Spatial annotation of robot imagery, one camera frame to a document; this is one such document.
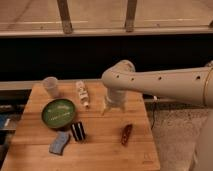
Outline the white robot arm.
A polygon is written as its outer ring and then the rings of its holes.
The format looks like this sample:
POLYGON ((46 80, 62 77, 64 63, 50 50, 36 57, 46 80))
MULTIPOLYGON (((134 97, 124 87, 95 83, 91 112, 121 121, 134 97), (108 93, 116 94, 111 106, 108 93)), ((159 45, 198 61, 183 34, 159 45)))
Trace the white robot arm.
POLYGON ((210 108, 188 171, 213 171, 213 67, 136 72, 131 61, 121 60, 105 70, 101 80, 107 88, 103 111, 123 110, 127 91, 210 108))

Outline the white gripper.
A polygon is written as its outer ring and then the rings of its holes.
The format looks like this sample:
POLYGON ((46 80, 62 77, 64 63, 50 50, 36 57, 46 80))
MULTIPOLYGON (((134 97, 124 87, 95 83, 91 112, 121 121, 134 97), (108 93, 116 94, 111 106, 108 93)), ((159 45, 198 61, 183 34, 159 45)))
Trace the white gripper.
POLYGON ((112 108, 120 108, 123 113, 126 112, 125 107, 126 92, 116 89, 107 89, 105 102, 103 104, 102 116, 112 108))

